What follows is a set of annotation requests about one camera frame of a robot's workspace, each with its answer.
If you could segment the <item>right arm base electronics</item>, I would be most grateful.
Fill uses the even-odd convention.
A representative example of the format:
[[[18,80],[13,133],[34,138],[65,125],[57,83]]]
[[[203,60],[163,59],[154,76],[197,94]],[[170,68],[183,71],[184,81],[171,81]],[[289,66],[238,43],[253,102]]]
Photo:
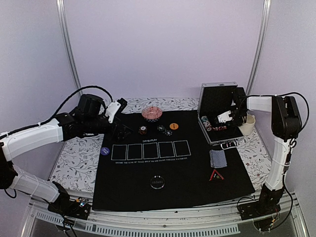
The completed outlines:
[[[237,201],[237,210],[241,220],[252,220],[255,229],[263,233],[270,232],[276,227],[281,208],[277,204],[261,210],[259,208],[259,201],[250,197],[241,197]]]

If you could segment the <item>clear dealer button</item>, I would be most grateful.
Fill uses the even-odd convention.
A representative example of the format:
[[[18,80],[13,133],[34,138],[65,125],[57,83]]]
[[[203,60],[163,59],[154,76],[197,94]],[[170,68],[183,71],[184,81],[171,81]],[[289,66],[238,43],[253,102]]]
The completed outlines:
[[[165,186],[165,179],[160,175],[155,175],[150,179],[150,185],[155,190],[162,189]]]

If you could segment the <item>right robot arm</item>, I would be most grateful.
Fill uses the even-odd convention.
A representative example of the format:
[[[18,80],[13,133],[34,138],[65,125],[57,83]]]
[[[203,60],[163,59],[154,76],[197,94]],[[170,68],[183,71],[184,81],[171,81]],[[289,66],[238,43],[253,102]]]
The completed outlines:
[[[243,219],[263,216],[280,211],[279,201],[283,193],[289,193],[285,185],[290,166],[292,150],[297,144],[299,133],[304,128],[294,95],[298,92],[281,95],[237,95],[237,114],[246,111],[260,111],[271,114],[271,129],[274,135],[272,166],[263,184],[259,199],[237,205]]]

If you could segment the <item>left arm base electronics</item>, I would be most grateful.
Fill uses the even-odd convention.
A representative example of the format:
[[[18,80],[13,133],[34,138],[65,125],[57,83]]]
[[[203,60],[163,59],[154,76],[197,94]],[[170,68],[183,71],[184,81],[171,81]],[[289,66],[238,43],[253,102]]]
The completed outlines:
[[[54,202],[48,204],[48,211],[57,213],[62,217],[73,217],[87,220],[90,214],[91,205],[86,199],[71,200],[66,191],[60,191],[59,196]]]

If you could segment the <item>red poker chip stack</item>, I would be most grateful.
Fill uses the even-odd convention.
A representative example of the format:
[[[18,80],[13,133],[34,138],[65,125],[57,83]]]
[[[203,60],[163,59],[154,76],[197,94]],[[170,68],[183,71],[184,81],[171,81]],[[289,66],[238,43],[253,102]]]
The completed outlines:
[[[139,127],[138,132],[139,132],[139,134],[141,134],[141,135],[147,134],[147,127],[146,127],[146,126],[141,126],[141,127]]]

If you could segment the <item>blue playing card deck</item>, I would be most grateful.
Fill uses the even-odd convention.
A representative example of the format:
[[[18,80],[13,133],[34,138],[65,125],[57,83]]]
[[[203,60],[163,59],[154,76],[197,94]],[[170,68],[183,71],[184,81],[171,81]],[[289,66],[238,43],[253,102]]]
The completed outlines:
[[[212,168],[227,167],[227,160],[224,150],[210,150],[210,166]]]

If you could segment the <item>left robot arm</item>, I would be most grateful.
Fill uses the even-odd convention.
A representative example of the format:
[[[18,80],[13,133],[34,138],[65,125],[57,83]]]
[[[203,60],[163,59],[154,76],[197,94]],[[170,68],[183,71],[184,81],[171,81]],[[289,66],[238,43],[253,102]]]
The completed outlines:
[[[48,121],[31,125],[16,132],[0,135],[0,188],[12,189],[40,197],[62,214],[70,214],[73,203],[62,185],[45,181],[13,164],[13,159],[31,150],[73,138],[104,134],[111,140],[120,141],[132,130],[116,118],[127,105],[120,98],[109,105],[92,94],[83,94],[78,105],[70,113],[57,113]]]

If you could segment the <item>purple small blind button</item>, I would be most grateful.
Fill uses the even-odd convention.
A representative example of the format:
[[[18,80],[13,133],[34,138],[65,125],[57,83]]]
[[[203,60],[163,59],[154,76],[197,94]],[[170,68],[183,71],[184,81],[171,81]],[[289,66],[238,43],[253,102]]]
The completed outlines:
[[[103,155],[103,156],[107,156],[110,153],[111,153],[111,151],[107,147],[102,147],[101,150],[100,150],[100,154]]]

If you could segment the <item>black 100 poker chip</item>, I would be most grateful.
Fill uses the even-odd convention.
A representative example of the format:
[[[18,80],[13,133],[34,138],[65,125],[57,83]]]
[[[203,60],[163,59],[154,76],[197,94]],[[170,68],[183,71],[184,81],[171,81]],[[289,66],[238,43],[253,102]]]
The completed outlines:
[[[159,126],[157,127],[157,130],[158,130],[159,132],[165,132],[165,127],[162,126],[162,125],[159,125]]]

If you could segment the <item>black poker chip stack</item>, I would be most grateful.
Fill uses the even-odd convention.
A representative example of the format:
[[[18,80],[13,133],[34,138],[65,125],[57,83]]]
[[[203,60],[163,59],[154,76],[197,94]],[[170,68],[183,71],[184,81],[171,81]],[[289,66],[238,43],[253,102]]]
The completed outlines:
[[[172,135],[172,131],[167,130],[167,131],[165,132],[165,135],[166,135],[166,136],[171,136],[171,135]]]

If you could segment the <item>orange big blind button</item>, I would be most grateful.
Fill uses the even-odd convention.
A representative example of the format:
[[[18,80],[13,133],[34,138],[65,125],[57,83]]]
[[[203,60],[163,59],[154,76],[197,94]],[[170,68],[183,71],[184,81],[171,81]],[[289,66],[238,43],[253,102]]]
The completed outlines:
[[[169,127],[170,127],[170,129],[172,129],[172,130],[176,130],[176,129],[179,128],[179,125],[178,125],[177,123],[171,123],[171,124],[169,125]]]

